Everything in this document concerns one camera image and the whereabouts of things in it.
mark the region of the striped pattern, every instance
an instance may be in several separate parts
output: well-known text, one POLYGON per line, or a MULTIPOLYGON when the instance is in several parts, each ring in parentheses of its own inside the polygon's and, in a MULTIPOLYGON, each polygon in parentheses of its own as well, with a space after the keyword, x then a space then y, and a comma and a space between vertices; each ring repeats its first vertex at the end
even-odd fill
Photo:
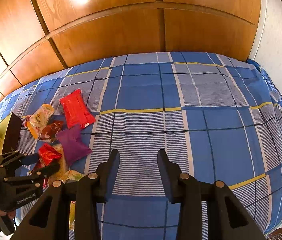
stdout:
MULTIPOLYGON (((60 99, 76 89, 96 122, 81 132, 92 154, 72 168, 94 172, 112 149, 121 156, 114 195, 98 207, 103 240, 114 231, 125 240, 142 230, 149 240, 154 231, 161 232, 158 239, 164 232, 175 239, 179 210, 164 197, 159 149, 200 181, 223 180, 266 234, 280 223, 282 96, 256 62, 191 52, 101 59, 14 91, 0 103, 0 121, 11 111, 24 121, 43 103, 65 120, 60 99)), ((22 128, 18 150, 31 154, 40 146, 22 128)), ((31 167, 23 166, 21 175, 31 167)), ((202 210, 207 239, 206 203, 202 210)))

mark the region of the bed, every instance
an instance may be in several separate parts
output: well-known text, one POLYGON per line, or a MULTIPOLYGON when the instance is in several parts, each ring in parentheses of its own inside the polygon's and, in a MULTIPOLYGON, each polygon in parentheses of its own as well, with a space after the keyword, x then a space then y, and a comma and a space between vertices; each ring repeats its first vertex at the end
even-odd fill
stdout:
MULTIPOLYGON (((71 169, 87 174, 111 149, 121 154, 113 195, 98 204, 103 240, 175 239, 180 205, 164 196, 156 161, 162 148, 197 180, 224 181, 264 234, 282 221, 282 96, 256 62, 201 52, 100 59, 12 92, 0 102, 0 121, 10 112, 24 121, 43 103, 65 121, 60 98, 76 89, 96 122, 81 131, 92 154, 71 169)), ((42 144, 22 128, 21 153, 42 144)), ((32 168, 24 165, 18 173, 32 168)), ((18 210, 18 217, 32 206, 18 210)), ((205 202, 202 210, 207 239, 205 202)))

